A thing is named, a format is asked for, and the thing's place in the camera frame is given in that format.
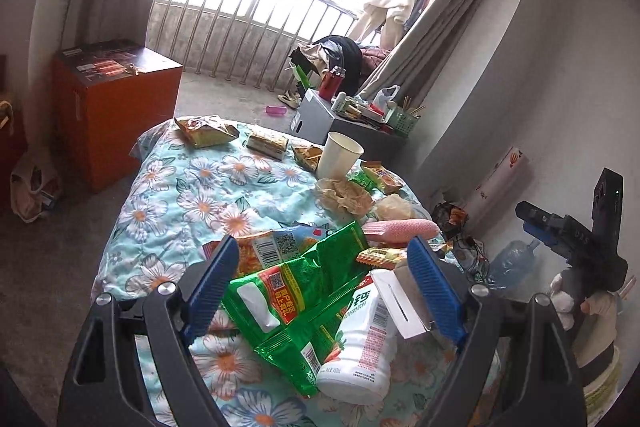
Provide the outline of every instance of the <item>blue floral quilt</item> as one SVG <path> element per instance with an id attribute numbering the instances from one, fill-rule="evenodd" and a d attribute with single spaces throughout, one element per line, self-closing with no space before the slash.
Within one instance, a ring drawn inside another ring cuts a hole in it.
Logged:
<path id="1" fill-rule="evenodd" d="M 162 282 L 177 282 L 187 266 L 204 260 L 201 246 L 226 233 L 247 235 L 295 223 L 343 225 L 316 203 L 316 179 L 294 162 L 290 148 L 283 161 L 260 155 L 245 147 L 254 126 L 229 123 L 240 137 L 204 149 L 186 145 L 172 120 L 140 137 L 132 154 L 142 167 L 104 249 L 92 298 L 108 291 L 130 299 Z M 411 190 L 405 187 L 400 195 L 428 217 Z M 383 197 L 377 190 L 372 196 Z M 137 337 L 136 344 L 156 416 L 175 425 L 146 337 Z M 190 349 L 231 427 L 414 427 L 450 360 L 430 335 L 414 342 L 399 339 L 390 392 L 361 407 L 322 394 L 297 394 L 252 351 L 223 309 Z"/>

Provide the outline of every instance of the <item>white wall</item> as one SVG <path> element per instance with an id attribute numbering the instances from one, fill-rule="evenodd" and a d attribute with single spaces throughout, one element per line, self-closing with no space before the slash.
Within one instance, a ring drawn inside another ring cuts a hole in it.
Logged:
<path id="1" fill-rule="evenodd" d="M 36 0 L 33 8 L 29 55 L 28 88 L 24 97 L 25 122 L 31 146 L 49 140 L 50 64 L 60 49 L 69 0 Z"/>
<path id="2" fill-rule="evenodd" d="M 0 0 L 0 54 L 7 55 L 6 83 L 18 99 L 28 90 L 29 41 L 36 0 Z"/>
<path id="3" fill-rule="evenodd" d="M 392 165 L 422 201 L 449 183 L 498 121 L 520 80 L 511 68 L 530 57 L 542 32 L 544 1 L 483 0 L 478 7 Z"/>
<path id="4" fill-rule="evenodd" d="M 522 90 L 469 165 L 467 179 L 476 183 L 511 144 L 530 158 L 526 174 L 483 219 L 480 237 L 493 254 L 512 239 L 526 239 L 513 211 L 522 200 L 561 216 L 571 214 L 591 227 L 593 189 L 607 167 L 624 178 L 618 252 L 629 263 L 629 272 L 640 275 L 640 0 L 571 4 L 548 27 L 548 39 L 537 50 Z M 534 286 L 546 289 L 564 266 L 548 248 L 539 250 L 543 264 L 538 285 L 531 283 L 521 294 Z M 617 343 L 625 357 L 622 382 L 640 360 L 638 302 L 636 289 L 619 321 Z"/>

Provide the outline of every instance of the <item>white paper cup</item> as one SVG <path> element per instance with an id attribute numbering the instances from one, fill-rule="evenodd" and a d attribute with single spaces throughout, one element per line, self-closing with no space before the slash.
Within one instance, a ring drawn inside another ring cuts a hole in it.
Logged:
<path id="1" fill-rule="evenodd" d="M 364 153 L 362 145 L 339 132 L 330 132 L 320 156 L 316 176 L 319 180 L 339 180 Z"/>

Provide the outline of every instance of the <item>pink sponge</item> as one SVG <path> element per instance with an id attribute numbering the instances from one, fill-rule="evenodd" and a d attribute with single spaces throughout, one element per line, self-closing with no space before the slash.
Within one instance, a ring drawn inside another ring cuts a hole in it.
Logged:
<path id="1" fill-rule="evenodd" d="M 433 239 L 440 229 L 429 219 L 396 219 L 392 221 L 372 221 L 362 227 L 364 235 L 377 243 L 408 243 L 412 237 L 421 235 Z"/>

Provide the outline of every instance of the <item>metal screw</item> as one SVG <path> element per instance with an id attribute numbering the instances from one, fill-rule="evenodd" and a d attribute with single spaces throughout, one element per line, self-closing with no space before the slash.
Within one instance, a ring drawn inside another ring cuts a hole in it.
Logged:
<path id="1" fill-rule="evenodd" d="M 163 282 L 158 286 L 158 293 L 160 295 L 171 295 L 175 292 L 175 284 L 172 282 Z"/>
<path id="2" fill-rule="evenodd" d="M 537 293 L 536 294 L 536 302 L 540 305 L 540 306 L 549 306 L 549 304 L 551 304 L 551 299 L 543 294 L 543 293 Z"/>
<path id="3" fill-rule="evenodd" d="M 111 295 L 109 295 L 108 293 L 101 293 L 95 298 L 95 303 L 98 304 L 98 306 L 104 306 L 106 304 L 109 304 L 110 302 Z"/>
<path id="4" fill-rule="evenodd" d="M 471 286 L 471 293 L 476 297 L 486 297 L 489 295 L 489 288 L 483 284 L 474 284 Z"/>

